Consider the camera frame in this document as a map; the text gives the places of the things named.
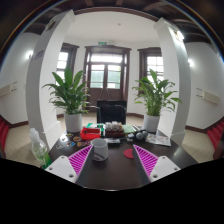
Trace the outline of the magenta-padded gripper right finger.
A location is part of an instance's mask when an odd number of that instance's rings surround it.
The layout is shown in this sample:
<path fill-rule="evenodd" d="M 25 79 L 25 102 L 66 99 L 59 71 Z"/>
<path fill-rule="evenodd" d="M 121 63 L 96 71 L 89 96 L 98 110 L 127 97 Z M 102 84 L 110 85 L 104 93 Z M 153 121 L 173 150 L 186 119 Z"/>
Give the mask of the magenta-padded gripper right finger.
<path fill-rule="evenodd" d="M 167 156 L 156 156 L 138 145 L 134 146 L 132 154 L 142 185 L 155 182 L 180 170 Z"/>

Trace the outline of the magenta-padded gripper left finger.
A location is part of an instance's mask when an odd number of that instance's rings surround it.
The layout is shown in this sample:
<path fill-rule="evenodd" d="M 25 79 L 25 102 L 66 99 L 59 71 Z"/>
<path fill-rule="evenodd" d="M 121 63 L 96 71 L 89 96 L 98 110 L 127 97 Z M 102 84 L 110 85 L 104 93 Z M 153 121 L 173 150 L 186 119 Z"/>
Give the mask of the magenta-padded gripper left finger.
<path fill-rule="evenodd" d="M 46 171 L 79 186 L 84 186 L 93 154 L 93 146 L 89 145 L 73 153 L 69 157 L 65 155 L 58 157 L 46 168 Z"/>

